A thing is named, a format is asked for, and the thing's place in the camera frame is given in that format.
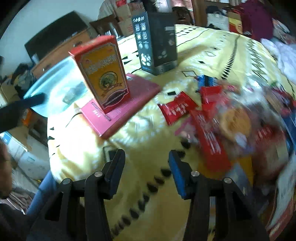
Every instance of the yellow tablecloth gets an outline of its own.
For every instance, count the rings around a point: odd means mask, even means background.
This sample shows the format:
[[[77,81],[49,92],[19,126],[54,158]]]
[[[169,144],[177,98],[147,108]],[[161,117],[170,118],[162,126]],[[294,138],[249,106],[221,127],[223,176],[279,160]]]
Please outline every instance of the yellow tablecloth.
[[[157,104],[173,100],[173,96],[168,96],[167,92],[185,91],[200,104],[200,96],[195,93],[197,81],[194,77],[206,74],[241,83],[256,75],[267,83],[278,81],[286,91],[294,94],[295,86],[281,74],[276,61],[255,40],[226,31],[187,25],[176,25],[176,36],[178,67],[159,76],[139,70],[134,35],[119,42],[125,72],[134,72],[156,82],[163,89],[109,140],[100,139],[79,111],[91,98],[90,94],[73,103],[63,113],[48,118],[50,166],[59,182],[67,177],[72,180],[84,179],[100,170],[104,165],[104,146],[121,148],[126,152],[126,165],[117,194],[105,202],[110,228],[117,229],[118,222],[123,224],[123,216],[131,222],[115,240],[182,240],[190,201],[182,200],[173,178],[165,178],[161,173],[161,169],[169,168],[170,150],[184,150],[184,161],[192,169],[209,177],[221,176],[221,173],[209,173],[196,149],[185,150],[174,136],[182,120],[173,126],[166,124]],[[242,161],[241,165],[252,181],[249,163]],[[154,177],[161,178],[165,183],[157,184]],[[152,194],[147,184],[151,185],[150,188],[156,187],[158,192]],[[145,211],[141,211],[139,201],[143,200],[144,194],[150,200]]]

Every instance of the person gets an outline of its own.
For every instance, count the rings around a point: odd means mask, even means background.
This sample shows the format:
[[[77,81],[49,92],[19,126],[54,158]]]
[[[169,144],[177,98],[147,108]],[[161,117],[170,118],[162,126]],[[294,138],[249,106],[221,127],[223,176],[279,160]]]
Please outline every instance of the person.
[[[0,237],[5,241],[26,240],[30,228],[46,201],[54,194],[58,183],[49,171],[40,184],[32,203],[24,215],[7,204],[0,204]],[[5,144],[0,141],[0,199],[8,197],[12,190],[12,166]]]

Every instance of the black box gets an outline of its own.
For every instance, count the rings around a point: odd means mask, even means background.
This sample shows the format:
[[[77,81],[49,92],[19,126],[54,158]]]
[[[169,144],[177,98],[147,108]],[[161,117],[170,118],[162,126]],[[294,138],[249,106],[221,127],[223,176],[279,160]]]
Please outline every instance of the black box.
[[[159,75],[178,65],[172,13],[144,12],[132,16],[141,69]]]

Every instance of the drawer handle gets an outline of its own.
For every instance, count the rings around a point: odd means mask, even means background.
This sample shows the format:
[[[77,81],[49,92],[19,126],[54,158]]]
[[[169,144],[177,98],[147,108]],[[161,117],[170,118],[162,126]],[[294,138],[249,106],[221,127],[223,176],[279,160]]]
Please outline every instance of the drawer handle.
[[[77,46],[80,45],[80,44],[82,44],[82,41],[79,41],[79,42],[73,44],[73,47],[77,47]]]
[[[46,65],[42,70],[43,72],[47,71],[51,67],[51,64]]]

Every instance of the wooden cabinet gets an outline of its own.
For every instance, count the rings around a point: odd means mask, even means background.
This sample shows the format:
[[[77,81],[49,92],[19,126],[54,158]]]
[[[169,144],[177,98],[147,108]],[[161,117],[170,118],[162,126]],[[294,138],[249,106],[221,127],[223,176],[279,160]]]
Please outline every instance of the wooden cabinet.
[[[57,46],[51,52],[49,52],[33,69],[32,73],[39,79],[44,73],[46,73],[55,64],[69,56],[68,51],[73,47],[76,47],[82,43],[90,40],[87,30],[83,30],[77,33],[73,37],[67,39],[62,44]]]

